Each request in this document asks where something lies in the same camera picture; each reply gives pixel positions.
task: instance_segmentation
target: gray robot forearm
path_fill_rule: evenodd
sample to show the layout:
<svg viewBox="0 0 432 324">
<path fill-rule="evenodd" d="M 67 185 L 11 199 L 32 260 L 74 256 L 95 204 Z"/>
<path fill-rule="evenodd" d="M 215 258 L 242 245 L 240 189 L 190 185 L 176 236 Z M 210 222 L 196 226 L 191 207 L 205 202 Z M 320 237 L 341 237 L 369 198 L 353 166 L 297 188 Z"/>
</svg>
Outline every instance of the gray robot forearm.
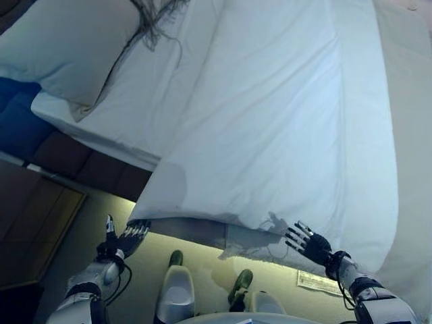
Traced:
<svg viewBox="0 0 432 324">
<path fill-rule="evenodd" d="M 420 324 L 406 302 L 346 256 L 340 263 L 339 280 L 354 301 L 358 324 Z"/>
</svg>

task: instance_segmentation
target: robotic wrist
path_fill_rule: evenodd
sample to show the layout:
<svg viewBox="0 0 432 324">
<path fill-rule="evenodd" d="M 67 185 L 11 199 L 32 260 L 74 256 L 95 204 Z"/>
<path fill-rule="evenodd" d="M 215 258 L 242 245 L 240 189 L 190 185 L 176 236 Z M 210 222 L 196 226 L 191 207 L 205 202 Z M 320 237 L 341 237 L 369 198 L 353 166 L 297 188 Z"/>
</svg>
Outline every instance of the robotic wrist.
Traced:
<svg viewBox="0 0 432 324">
<path fill-rule="evenodd" d="M 351 258 L 351 256 L 345 251 L 337 251 L 328 258 L 328 262 L 325 266 L 325 274 L 332 280 L 338 280 L 339 270 L 342 260 L 345 258 Z"/>
</svg>

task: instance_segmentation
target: wall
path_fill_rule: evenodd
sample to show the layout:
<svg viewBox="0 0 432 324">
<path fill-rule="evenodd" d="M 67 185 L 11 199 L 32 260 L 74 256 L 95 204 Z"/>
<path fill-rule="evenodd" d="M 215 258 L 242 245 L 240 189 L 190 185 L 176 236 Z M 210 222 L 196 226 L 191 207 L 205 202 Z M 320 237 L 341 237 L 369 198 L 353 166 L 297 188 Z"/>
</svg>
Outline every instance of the wall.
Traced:
<svg viewBox="0 0 432 324">
<path fill-rule="evenodd" d="M 429 34 L 432 41 L 432 0 L 386 0 L 390 3 L 395 3 L 404 8 L 409 8 L 412 6 L 416 8 L 413 12 L 419 15 L 426 21 L 429 28 Z"/>
</svg>

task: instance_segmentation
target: robot finger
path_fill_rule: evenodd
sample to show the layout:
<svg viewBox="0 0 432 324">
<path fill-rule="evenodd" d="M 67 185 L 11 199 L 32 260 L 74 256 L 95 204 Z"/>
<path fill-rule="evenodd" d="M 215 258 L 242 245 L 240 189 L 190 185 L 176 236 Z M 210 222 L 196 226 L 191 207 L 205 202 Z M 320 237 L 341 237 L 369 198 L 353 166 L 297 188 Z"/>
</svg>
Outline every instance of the robot finger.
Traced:
<svg viewBox="0 0 432 324">
<path fill-rule="evenodd" d="M 298 245 L 300 245 L 302 248 L 306 248 L 306 242 L 300 238 L 295 238 L 293 237 L 291 234 L 285 234 L 285 236 L 290 239 L 291 241 L 297 243 Z"/>
<path fill-rule="evenodd" d="M 295 223 L 294 226 L 296 226 L 298 229 L 300 229 L 308 237 L 311 237 L 314 234 L 313 231 L 310 229 L 310 227 L 301 221 L 298 221 L 297 223 Z"/>
<path fill-rule="evenodd" d="M 304 240 L 305 242 L 308 242 L 310 240 L 310 238 L 306 235 L 304 235 L 301 232 L 297 232 L 294 228 L 289 227 L 288 231 L 291 232 L 292 234 L 294 234 L 295 236 L 299 237 L 301 240 Z"/>
<path fill-rule="evenodd" d="M 288 245 L 290 248 L 296 250 L 297 252 L 299 252 L 300 254 L 304 253 L 304 249 L 292 244 L 290 241 L 285 241 L 285 244 Z"/>
</svg>

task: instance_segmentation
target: black cable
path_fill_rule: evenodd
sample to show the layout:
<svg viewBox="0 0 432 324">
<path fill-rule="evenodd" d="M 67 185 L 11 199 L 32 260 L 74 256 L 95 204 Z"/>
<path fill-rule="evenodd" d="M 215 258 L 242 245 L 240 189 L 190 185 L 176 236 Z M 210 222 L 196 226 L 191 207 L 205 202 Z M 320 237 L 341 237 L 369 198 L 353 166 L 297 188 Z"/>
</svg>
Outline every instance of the black cable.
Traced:
<svg viewBox="0 0 432 324">
<path fill-rule="evenodd" d="M 124 264 L 124 267 L 129 271 L 129 278 L 128 281 L 126 282 L 126 285 L 124 285 L 124 287 L 118 292 L 118 294 L 116 294 L 108 303 L 107 306 L 111 305 L 113 303 L 114 300 L 116 300 L 118 298 L 118 296 L 120 296 L 125 289 L 128 287 L 130 281 L 132 280 L 132 270 L 131 268 L 129 268 L 129 266 L 127 264 Z"/>
<path fill-rule="evenodd" d="M 122 282 L 122 277 L 120 277 L 120 275 L 119 275 L 119 281 L 117 282 L 117 287 L 115 287 L 113 293 L 112 293 L 111 295 L 109 295 L 109 297 L 106 298 L 106 299 L 104 300 L 104 302 L 107 302 L 108 300 L 110 300 L 111 298 L 113 298 L 113 296 L 115 295 L 115 293 L 119 290 L 119 287 L 120 287 L 120 283 L 121 283 L 121 282 Z"/>
<path fill-rule="evenodd" d="M 353 311 L 356 305 L 351 301 L 351 299 L 348 298 L 348 296 L 345 293 L 345 289 L 342 287 L 342 284 L 340 283 L 339 267 L 337 267 L 337 271 L 336 271 L 336 281 L 337 281 L 337 286 L 339 287 L 340 292 L 342 293 L 342 296 L 344 298 L 345 308 L 349 311 Z M 349 308 L 346 302 L 348 302 L 353 308 Z"/>
</svg>

